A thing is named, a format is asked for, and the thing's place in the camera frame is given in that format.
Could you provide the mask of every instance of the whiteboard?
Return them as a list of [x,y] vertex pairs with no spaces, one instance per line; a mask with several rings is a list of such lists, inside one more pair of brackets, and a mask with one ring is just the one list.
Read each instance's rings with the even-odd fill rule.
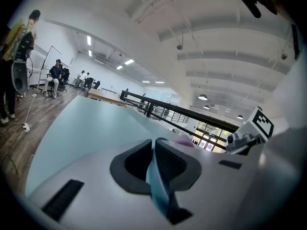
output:
[[49,70],[56,64],[57,59],[61,59],[62,54],[51,46],[44,62],[44,69],[42,70],[41,81],[44,81],[49,73]]

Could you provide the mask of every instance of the black shirt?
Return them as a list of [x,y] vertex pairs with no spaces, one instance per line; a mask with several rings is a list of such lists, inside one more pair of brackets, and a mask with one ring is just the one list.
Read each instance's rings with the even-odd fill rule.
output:
[[60,67],[53,66],[49,72],[51,73],[52,78],[58,79],[62,73],[62,69]]

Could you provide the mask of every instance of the jeans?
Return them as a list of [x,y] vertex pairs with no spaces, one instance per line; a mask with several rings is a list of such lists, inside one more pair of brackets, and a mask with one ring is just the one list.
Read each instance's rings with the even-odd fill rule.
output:
[[7,113],[4,108],[4,95],[8,100],[8,109],[10,114],[15,114],[15,94],[16,90],[14,89],[12,82],[11,67],[13,61],[5,61],[4,59],[0,63],[0,69],[3,74],[3,78],[0,81],[0,114],[1,118],[7,118]]
[[80,83],[81,83],[81,90],[82,90],[84,81],[82,81],[82,80],[80,80],[80,79],[77,80],[77,82],[76,82],[74,88],[75,88],[75,89],[78,88]]
[[45,91],[47,91],[48,83],[53,81],[54,82],[54,93],[57,93],[58,90],[58,85],[59,85],[59,80],[54,79],[53,77],[47,77],[46,82],[45,82]]

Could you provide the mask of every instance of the black railing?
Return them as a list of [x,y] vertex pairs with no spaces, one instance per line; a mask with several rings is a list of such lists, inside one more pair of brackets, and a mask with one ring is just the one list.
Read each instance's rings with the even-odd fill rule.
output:
[[[129,99],[128,96],[132,96],[134,98],[137,98],[138,100],[136,101],[136,100]],[[120,99],[129,103],[129,105],[131,106],[137,107],[138,111],[140,111],[141,113],[143,113],[149,118],[156,119],[156,120],[163,120],[164,122],[171,124],[172,126],[188,133],[189,135],[202,139],[221,149],[225,149],[225,147],[209,139],[206,139],[203,136],[195,134],[194,132],[191,132],[190,130],[183,128],[176,123],[178,122],[186,123],[189,118],[193,118],[198,121],[215,126],[217,128],[229,131],[230,133],[234,133],[238,129],[238,126],[235,126],[221,119],[216,119],[210,116],[196,113],[194,111],[191,111],[191,110],[179,107],[179,106],[175,106],[175,105],[165,103],[162,101],[157,101],[157,100],[154,100],[154,99],[151,99],[145,96],[141,96],[138,94],[130,93],[127,91],[121,92]]]

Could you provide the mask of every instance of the black pants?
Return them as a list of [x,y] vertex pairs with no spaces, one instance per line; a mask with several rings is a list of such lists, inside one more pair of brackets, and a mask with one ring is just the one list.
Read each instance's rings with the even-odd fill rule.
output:
[[0,81],[0,115],[1,118],[6,118],[7,114],[4,108],[4,95],[8,101],[9,113],[15,113],[15,89],[12,83],[11,67],[13,61],[5,61],[4,59],[0,63],[0,70],[3,74],[3,78]]

